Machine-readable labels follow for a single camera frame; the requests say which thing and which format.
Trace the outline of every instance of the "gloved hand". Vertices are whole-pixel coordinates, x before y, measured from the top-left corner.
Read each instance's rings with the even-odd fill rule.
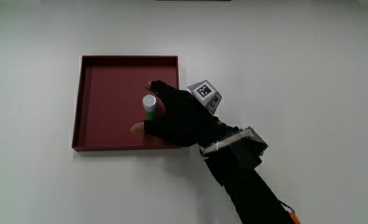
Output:
[[[188,91],[177,90],[160,80],[149,81],[148,86],[164,103],[166,114],[135,124],[132,133],[152,134],[177,146],[198,143],[206,147],[238,130],[221,123]]]

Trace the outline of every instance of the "small bottle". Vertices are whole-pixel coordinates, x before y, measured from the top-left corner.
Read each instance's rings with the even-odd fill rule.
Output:
[[[145,115],[147,120],[156,119],[156,98],[153,95],[146,95],[142,102],[144,104]]]

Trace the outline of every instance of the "orange strap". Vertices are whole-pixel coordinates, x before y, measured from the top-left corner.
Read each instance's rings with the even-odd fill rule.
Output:
[[[291,219],[293,220],[293,222],[295,224],[301,224],[300,221],[298,220],[296,214],[294,214],[293,212],[290,213],[290,217],[291,217]]]
[[[298,220],[297,216],[296,216],[296,213],[295,213],[295,210],[292,209],[289,205],[283,203],[281,200],[278,199],[278,201],[283,205],[285,206],[286,208],[290,208],[291,212],[289,213],[290,215],[290,218],[293,220],[293,222],[295,224],[301,224],[300,221]]]

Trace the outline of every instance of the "black sleeve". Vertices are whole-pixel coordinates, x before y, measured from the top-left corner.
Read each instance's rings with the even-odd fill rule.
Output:
[[[230,195],[243,224],[293,224],[289,213],[259,174],[239,168],[231,152],[217,152],[205,161]]]

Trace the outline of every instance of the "red tray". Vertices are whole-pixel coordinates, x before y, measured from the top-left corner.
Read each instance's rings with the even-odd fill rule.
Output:
[[[146,119],[148,80],[178,88],[178,56],[83,56],[72,148],[76,151],[179,148],[148,134],[133,134]],[[165,112],[158,99],[158,115]]]

